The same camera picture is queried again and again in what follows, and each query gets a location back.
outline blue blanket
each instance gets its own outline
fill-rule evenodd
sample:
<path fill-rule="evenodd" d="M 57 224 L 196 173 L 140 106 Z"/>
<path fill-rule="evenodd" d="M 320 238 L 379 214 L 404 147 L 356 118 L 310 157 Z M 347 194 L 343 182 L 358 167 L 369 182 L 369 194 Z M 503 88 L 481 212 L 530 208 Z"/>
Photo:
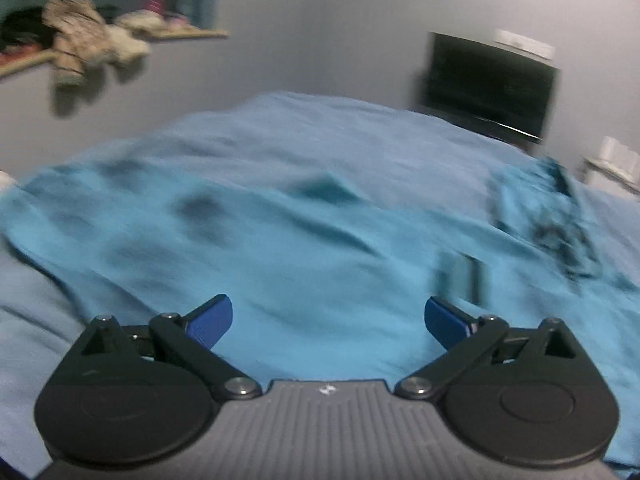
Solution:
<path fill-rule="evenodd" d="M 442 211 L 381 208 L 331 175 L 283 192 L 214 185 L 133 158 L 67 165 L 13 190 L 6 234 L 63 283 L 85 322 L 108 310 L 141 324 L 228 294 L 234 325 L 216 352 L 263 386 L 273 378 L 392 386 L 433 360 L 442 348 L 424 328 L 424 301 L 439 289 L 442 255 L 469 254 L 489 269 L 489 311 L 525 327 L 561 317 L 576 333 L 622 409 L 607 458 L 637 465 L 640 294 L 596 249 L 571 241 L 567 259 L 553 240 L 567 234 L 531 238 L 526 218 L 540 218 L 530 216 L 536 204 L 554 211 L 566 194 L 540 193 L 543 166 L 508 171 L 516 173 L 495 187 L 499 230 Z M 528 197 L 529 208 L 513 196 Z M 576 211 L 579 228 L 567 230 L 562 214 L 545 225 L 562 219 L 593 248 L 594 226 Z M 599 272 L 575 270 L 594 261 Z"/>

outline blue bed sheet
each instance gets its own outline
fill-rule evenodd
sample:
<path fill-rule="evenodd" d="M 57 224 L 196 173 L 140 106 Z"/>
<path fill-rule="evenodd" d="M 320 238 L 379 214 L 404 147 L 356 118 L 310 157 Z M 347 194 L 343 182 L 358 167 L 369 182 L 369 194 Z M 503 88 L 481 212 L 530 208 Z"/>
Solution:
<path fill-rule="evenodd" d="M 114 308 L 123 322 L 144 322 L 161 310 L 189 310 L 226 292 L 237 317 L 216 351 L 262 382 L 273 377 L 382 377 L 391 384 L 442 351 L 421 321 L 422 306 L 433 290 L 428 276 L 440 252 L 463 251 L 485 261 L 492 274 L 511 276 L 522 285 L 505 286 L 502 280 L 491 285 L 488 306 L 512 324 L 536 326 L 542 317 L 555 315 L 567 319 L 583 342 L 593 342 L 595 332 L 613 335 L 599 338 L 605 345 L 598 365 L 613 379 L 621 404 L 632 405 L 638 364 L 621 366 L 618 361 L 625 351 L 627 360 L 637 353 L 628 339 L 630 328 L 640 323 L 633 288 L 601 280 L 585 285 L 580 294 L 567 291 L 566 277 L 549 265 L 549 254 L 487 223 L 492 173 L 531 160 L 511 146 L 410 112 L 341 98 L 270 94 L 229 112 L 186 117 L 151 136 L 114 142 L 78 160 L 96 168 L 123 158 L 193 173 L 180 173 L 172 182 L 207 186 L 234 218 L 226 221 L 230 245 L 213 244 L 219 258 L 211 290 L 195 287 L 186 301 L 190 304 L 181 308 L 163 303 L 175 300 L 171 294 L 153 301 L 146 297 L 144 308 Z M 327 171 L 339 177 L 319 179 Z M 50 182 L 65 178 L 53 173 Z M 354 192 L 352 184 L 360 191 Z M 94 198 L 100 201 L 98 194 Z M 598 206 L 604 199 L 594 195 L 590 200 Z M 625 206 L 613 202 L 607 207 Z M 4 206 L 0 212 L 7 215 L 10 230 L 21 233 L 16 238 L 14 230 L 14 239 L 28 239 L 28 232 L 10 222 L 15 211 Z M 41 227 L 60 226 L 56 222 L 64 223 L 64 215 L 40 221 Z M 117 214 L 113 222 L 117 232 Z M 595 235 L 598 243 L 616 236 L 610 231 Z M 234 244 L 244 249 L 231 251 Z M 633 257 L 633 249 L 626 249 L 625 257 Z M 21 250 L 29 253 L 25 246 Z M 303 254 L 306 266 L 300 265 Z M 73 262 L 82 258 L 86 261 L 88 255 L 79 254 Z M 284 263 L 291 272 L 278 272 Z M 82 272 L 75 271 L 67 280 L 84 283 Z M 95 288 L 94 282 L 76 285 L 74 290 L 89 291 L 84 293 L 89 296 L 82 303 L 71 302 L 9 248 L 0 251 L 0 276 L 0 456 L 34 476 L 48 458 L 33 425 L 33 402 L 84 322 L 103 310 L 96 294 L 109 288 Z M 345 276 L 350 286 L 338 288 Z M 218 283 L 225 290 L 214 286 Z M 153 293 L 153 287 L 146 290 Z M 268 300 L 256 302 L 258 294 Z M 604 310 L 601 300 L 619 305 Z M 313 309 L 320 304 L 323 308 Z M 515 312 L 513 305 L 523 308 Z M 286 341 L 286 346 L 266 348 L 266 326 L 271 338 Z M 315 367 L 299 361 L 303 352 L 315 356 Z M 640 423 L 629 415 L 626 410 L 623 438 L 610 458 L 637 463 L 633 439 L 638 439 Z"/>

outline wall outlet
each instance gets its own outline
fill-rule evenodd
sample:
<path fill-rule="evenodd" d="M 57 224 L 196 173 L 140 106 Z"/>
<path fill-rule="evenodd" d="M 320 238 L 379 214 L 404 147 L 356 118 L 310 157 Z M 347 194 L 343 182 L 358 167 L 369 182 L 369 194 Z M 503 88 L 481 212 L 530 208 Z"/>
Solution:
<path fill-rule="evenodd" d="M 553 59 L 556 49 L 546 43 L 540 43 L 539 41 L 526 38 L 513 32 L 506 30 L 495 31 L 495 42 L 504 45 L 512 46 L 525 52 L 530 52 L 536 56 L 543 57 L 544 59 Z"/>

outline gray wall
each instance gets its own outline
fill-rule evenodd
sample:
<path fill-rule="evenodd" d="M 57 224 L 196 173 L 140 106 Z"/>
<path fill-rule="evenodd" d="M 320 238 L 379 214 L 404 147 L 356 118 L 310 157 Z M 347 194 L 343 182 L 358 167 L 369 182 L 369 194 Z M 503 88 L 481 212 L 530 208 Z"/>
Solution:
<path fill-rule="evenodd" d="M 491 43 L 494 29 L 556 47 L 546 150 L 574 168 L 604 135 L 640 152 L 640 0 L 315 0 L 318 92 L 411 102 L 428 31 Z"/>
<path fill-rule="evenodd" d="M 141 73 L 121 82 L 108 67 L 77 99 L 54 98 L 48 66 L 0 80 L 0 170 L 23 174 L 257 92 L 308 91 L 302 9 L 303 0 L 219 0 L 228 40 L 154 44 Z"/>

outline television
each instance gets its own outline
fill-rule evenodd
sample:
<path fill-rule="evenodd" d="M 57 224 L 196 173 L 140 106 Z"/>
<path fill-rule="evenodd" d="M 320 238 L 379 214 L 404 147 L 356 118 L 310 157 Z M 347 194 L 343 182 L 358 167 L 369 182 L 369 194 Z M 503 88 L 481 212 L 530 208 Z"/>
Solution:
<path fill-rule="evenodd" d="M 459 126 L 530 151 L 543 140 L 557 72 L 503 48 L 434 34 L 420 104 Z"/>

